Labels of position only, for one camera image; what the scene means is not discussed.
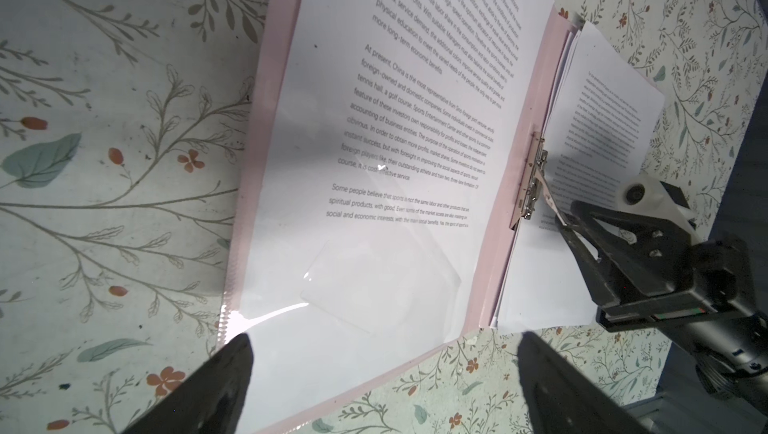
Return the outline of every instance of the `pink folder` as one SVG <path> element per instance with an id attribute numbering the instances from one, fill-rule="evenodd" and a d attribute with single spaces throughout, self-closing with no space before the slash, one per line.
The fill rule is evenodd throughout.
<path id="1" fill-rule="evenodd" d="M 267 11 L 268 23 L 264 31 L 259 65 L 256 71 L 254 104 L 247 132 L 244 157 L 247 162 L 244 165 L 240 180 L 230 259 L 224 287 L 218 333 L 219 346 L 224 344 L 228 328 L 227 321 L 231 311 L 240 309 L 240 295 L 250 252 L 256 210 L 264 181 L 267 152 L 270 148 L 277 103 L 280 98 L 283 75 L 286 72 L 286 61 L 299 14 L 300 2 L 301 0 L 270 0 Z M 552 9 L 528 93 L 525 97 L 523 112 L 515 132 L 512 149 L 509 152 L 506 170 L 496 195 L 490 221 L 485 230 L 462 333 L 469 333 L 480 327 L 488 327 L 491 323 L 508 258 L 512 251 L 514 230 L 510 228 L 510 220 L 515 210 L 515 202 L 523 179 L 524 167 L 528 160 L 533 133 L 542 131 L 558 61 L 568 34 L 575 30 L 575 26 L 565 18 L 558 16 Z M 365 392 L 391 380 L 400 372 L 429 358 L 442 348 L 443 346 L 438 346 L 434 350 L 365 382 L 361 386 L 300 412 L 289 419 L 261 429 L 260 432 L 267 434 L 288 432 L 306 422 L 322 417 Z"/>

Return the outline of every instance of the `flower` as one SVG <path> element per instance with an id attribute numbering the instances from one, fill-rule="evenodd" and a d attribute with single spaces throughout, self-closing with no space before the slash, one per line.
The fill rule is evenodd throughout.
<path id="1" fill-rule="evenodd" d="M 47 431 L 57 431 L 59 429 L 63 429 L 65 427 L 69 426 L 69 421 L 66 419 L 60 419 L 57 421 L 52 421 L 48 423 L 48 427 L 45 428 Z"/>
<path id="2" fill-rule="evenodd" d="M 110 148 L 109 151 L 107 151 L 107 155 L 109 156 L 109 160 L 112 161 L 116 165 L 123 164 L 123 152 L 120 151 L 120 149 L 117 148 Z"/>
<path id="3" fill-rule="evenodd" d="M 451 429 L 455 428 L 462 423 L 462 415 L 456 412 L 456 414 L 448 420 L 451 423 Z"/>
<path id="4" fill-rule="evenodd" d="M 128 294 L 128 289 L 122 286 L 110 286 L 107 291 L 109 291 L 109 294 L 117 297 L 122 297 Z"/>
<path id="5" fill-rule="evenodd" d="M 178 386 L 181 386 L 181 380 L 185 377 L 187 377 L 187 374 L 181 371 L 174 371 L 173 367 L 168 366 L 160 371 L 159 376 L 157 374 L 147 376 L 147 384 L 157 386 L 158 388 L 154 390 L 154 395 L 161 397 L 168 394 L 168 391 L 176 390 Z"/>
<path id="6" fill-rule="evenodd" d="M 471 359 L 467 362 L 467 371 L 469 371 L 470 374 L 475 372 L 476 370 L 480 369 L 480 364 L 478 364 L 478 358 L 475 357 L 475 359 Z"/>
<path id="7" fill-rule="evenodd" d="M 43 131 L 45 128 L 48 127 L 48 121 L 46 121 L 45 119 L 33 118 L 31 116 L 22 118 L 21 123 L 22 123 L 22 126 L 24 126 L 24 128 L 35 129 L 37 131 Z"/>
<path id="8" fill-rule="evenodd" d="M 187 163 L 184 165 L 184 170 L 186 172 L 192 172 L 195 168 L 197 169 L 203 169 L 205 167 L 205 163 L 202 161 L 197 161 L 197 151 L 194 149 L 189 150 L 190 157 L 187 158 L 187 156 L 183 154 L 179 154 L 179 157 L 177 158 L 178 162 L 180 163 Z"/>

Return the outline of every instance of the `metal clip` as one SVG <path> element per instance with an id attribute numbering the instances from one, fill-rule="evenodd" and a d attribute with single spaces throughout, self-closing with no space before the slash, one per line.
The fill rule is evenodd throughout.
<path id="1" fill-rule="evenodd" d="M 540 191 L 540 182 L 536 179 L 536 171 L 544 172 L 546 162 L 547 151 L 544 149 L 544 138 L 542 138 L 541 132 L 534 132 L 531 148 L 528 151 L 528 159 L 525 161 L 518 197 L 514 203 L 514 213 L 509 223 L 510 229 L 515 229 L 520 218 L 530 219 L 533 216 L 536 199 L 538 199 Z"/>

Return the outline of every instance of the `paper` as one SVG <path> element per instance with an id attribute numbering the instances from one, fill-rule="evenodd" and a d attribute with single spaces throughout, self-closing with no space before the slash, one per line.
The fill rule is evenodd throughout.
<path id="1" fill-rule="evenodd" d="M 590 23 L 571 50 L 544 132 L 547 182 L 563 211 L 573 199 L 614 209 L 616 191 L 640 170 L 664 95 Z M 543 201 L 520 222 L 506 276 L 499 332 L 594 320 L 596 306 Z"/>
<path id="2" fill-rule="evenodd" d="M 236 313 L 238 432 L 458 336 L 552 4 L 302 0 Z"/>

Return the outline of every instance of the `tablecloth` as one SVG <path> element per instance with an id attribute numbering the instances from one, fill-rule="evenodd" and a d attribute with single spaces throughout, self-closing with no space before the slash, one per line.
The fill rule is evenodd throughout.
<path id="1" fill-rule="evenodd" d="M 3 432 L 120 432 L 214 351 L 267 1 L 0 0 Z M 706 236 L 766 72 L 762 9 L 555 2 L 667 96 L 644 168 Z M 654 394 L 669 349 L 540 334 L 622 404 Z M 302 429 L 530 432 L 518 342 L 472 333 Z"/>

